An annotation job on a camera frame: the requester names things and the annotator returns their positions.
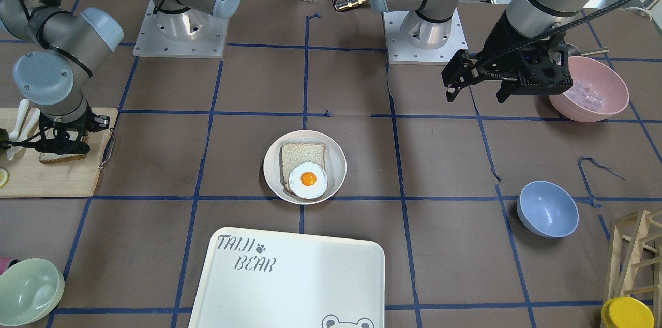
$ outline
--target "bear logo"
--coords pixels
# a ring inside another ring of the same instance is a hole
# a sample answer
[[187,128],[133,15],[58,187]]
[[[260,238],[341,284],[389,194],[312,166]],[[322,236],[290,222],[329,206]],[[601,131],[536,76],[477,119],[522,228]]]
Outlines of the bear logo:
[[322,328],[374,328],[374,323],[368,318],[361,318],[356,323],[340,321],[337,316],[329,314],[322,319]]

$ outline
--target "blue bowl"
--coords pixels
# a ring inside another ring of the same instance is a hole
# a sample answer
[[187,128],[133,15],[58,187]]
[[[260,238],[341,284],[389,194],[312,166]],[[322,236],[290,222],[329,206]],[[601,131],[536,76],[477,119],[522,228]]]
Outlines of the blue bowl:
[[527,229],[544,237],[568,236],[579,224],[575,201],[563,188],[547,181],[534,181],[522,189],[517,214]]

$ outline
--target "pink object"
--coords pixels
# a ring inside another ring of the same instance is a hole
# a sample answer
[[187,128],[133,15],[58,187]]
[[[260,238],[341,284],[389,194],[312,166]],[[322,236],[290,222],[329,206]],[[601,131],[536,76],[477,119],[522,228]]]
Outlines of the pink object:
[[583,123],[613,116],[629,104],[627,86],[618,73],[595,59],[583,56],[568,58],[572,89],[550,95],[549,101],[563,116]]
[[7,271],[7,269],[9,269],[9,266],[12,265],[14,261],[15,261],[14,258],[0,257],[0,275],[2,275],[3,272]]

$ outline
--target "white bowl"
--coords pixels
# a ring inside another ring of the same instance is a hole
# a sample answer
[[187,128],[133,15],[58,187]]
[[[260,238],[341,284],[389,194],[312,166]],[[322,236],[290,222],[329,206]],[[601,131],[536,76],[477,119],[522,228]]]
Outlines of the white bowl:
[[[319,196],[319,198],[303,199],[285,190],[281,179],[281,147],[286,143],[293,142],[316,142],[326,144],[324,165],[326,165],[325,170],[328,186],[326,187],[326,192],[324,192],[322,196]],[[271,188],[279,198],[298,205],[310,205],[320,203],[338,192],[340,186],[342,186],[342,182],[345,181],[345,175],[347,174],[347,160],[345,160],[345,154],[340,146],[338,146],[338,143],[331,139],[331,137],[313,130],[298,130],[283,135],[283,137],[277,139],[269,147],[267,154],[264,156],[263,172],[269,188]]]
[[0,325],[17,326],[50,313],[64,293],[64,278],[54,264],[31,258],[0,275]]

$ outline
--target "white plate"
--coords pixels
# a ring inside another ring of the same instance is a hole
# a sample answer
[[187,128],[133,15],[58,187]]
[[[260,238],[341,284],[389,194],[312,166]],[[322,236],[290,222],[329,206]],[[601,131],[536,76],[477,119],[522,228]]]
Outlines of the white plate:
[[[319,198],[310,200],[302,199],[285,190],[284,184],[281,180],[281,147],[283,144],[293,142],[321,142],[326,144],[324,165],[326,165],[325,170],[328,186],[326,187],[326,192],[324,192],[322,196],[319,196]],[[263,172],[269,188],[271,188],[279,198],[289,201],[290,203],[310,205],[324,201],[338,192],[340,186],[342,186],[342,182],[345,181],[347,160],[345,160],[345,153],[343,153],[340,146],[338,146],[338,143],[331,139],[331,137],[313,130],[298,130],[283,135],[283,137],[277,139],[269,147],[267,154],[264,156]]]
[[189,328],[383,328],[384,258],[372,241],[224,227]]

